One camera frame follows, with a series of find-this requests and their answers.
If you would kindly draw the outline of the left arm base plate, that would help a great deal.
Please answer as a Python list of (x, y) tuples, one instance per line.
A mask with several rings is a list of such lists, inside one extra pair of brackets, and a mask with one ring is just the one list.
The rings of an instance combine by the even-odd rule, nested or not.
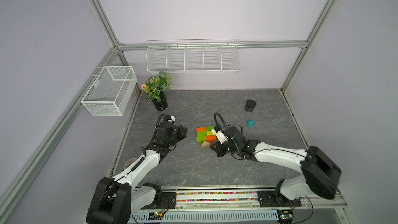
[(161, 192), (155, 195), (152, 203), (142, 209), (175, 209), (177, 194), (175, 192)]

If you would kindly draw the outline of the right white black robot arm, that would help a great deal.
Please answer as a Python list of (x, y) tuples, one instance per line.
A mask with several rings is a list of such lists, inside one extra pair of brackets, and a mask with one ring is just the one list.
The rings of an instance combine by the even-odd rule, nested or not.
[(290, 149), (248, 140), (232, 125), (215, 126), (211, 132), (217, 141), (210, 148), (218, 157), (230, 153), (238, 160), (272, 163), (300, 173), (297, 177), (278, 182), (274, 190), (276, 200), (294, 200), (307, 195), (333, 200), (339, 191), (342, 170), (316, 146)]

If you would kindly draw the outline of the tan wooden triangle block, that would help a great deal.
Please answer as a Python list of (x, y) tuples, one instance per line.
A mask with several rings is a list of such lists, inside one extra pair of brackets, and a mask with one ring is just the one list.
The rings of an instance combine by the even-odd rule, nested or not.
[(207, 141), (204, 141), (201, 145), (202, 148), (209, 147), (211, 144)]

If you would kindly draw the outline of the teal small block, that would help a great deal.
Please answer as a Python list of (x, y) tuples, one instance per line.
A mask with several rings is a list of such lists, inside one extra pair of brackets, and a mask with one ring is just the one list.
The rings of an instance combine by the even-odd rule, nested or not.
[(254, 121), (253, 120), (247, 120), (248, 126), (253, 127), (254, 126)]

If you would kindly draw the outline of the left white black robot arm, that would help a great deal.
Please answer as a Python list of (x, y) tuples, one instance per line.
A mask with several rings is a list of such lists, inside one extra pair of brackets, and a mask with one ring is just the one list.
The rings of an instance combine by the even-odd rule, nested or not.
[(187, 137), (188, 129), (174, 121), (157, 124), (155, 135), (142, 154), (127, 169), (114, 177), (102, 178), (95, 189), (87, 215), (87, 224), (126, 224), (142, 207), (160, 204), (161, 186), (145, 183), (135, 190), (142, 179), (170, 152), (170, 147)]

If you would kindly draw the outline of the orange block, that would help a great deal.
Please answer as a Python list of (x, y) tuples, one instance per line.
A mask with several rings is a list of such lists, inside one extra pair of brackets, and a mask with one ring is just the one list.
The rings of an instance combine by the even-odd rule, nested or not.
[(206, 136), (206, 142), (213, 143), (217, 141), (217, 137), (215, 135)]
[(202, 127), (202, 128), (196, 128), (196, 131), (197, 133), (199, 133), (199, 132), (206, 132), (207, 130), (205, 127)]

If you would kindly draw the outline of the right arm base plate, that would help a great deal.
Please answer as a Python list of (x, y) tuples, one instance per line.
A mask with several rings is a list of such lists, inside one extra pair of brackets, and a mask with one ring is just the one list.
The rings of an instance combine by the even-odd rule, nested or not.
[(296, 198), (294, 200), (289, 200), (282, 194), (274, 194), (274, 192), (270, 190), (257, 191), (257, 195), (260, 207), (295, 208), (302, 206), (300, 199)]

